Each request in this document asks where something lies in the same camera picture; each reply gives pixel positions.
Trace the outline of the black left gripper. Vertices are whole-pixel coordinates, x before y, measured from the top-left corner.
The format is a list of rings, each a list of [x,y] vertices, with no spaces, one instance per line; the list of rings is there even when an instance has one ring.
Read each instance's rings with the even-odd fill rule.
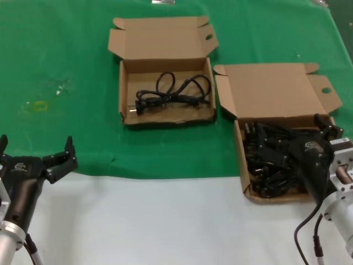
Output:
[[[36,203],[42,192],[44,180],[56,183],[78,168],[72,136],[67,138],[63,152],[42,159],[34,156],[12,157],[5,154],[8,138],[0,138],[1,179],[10,198],[5,221],[27,230],[32,220]]]

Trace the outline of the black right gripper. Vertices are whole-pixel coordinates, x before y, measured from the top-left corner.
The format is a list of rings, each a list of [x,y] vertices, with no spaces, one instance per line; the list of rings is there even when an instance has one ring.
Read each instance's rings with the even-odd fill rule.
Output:
[[[293,131],[279,124],[255,123],[258,156],[275,166],[288,166],[288,154],[293,159],[295,172],[317,204],[336,191],[329,179],[333,155],[327,141],[341,139],[344,130],[331,118],[314,115],[320,137],[299,137],[292,140]]]

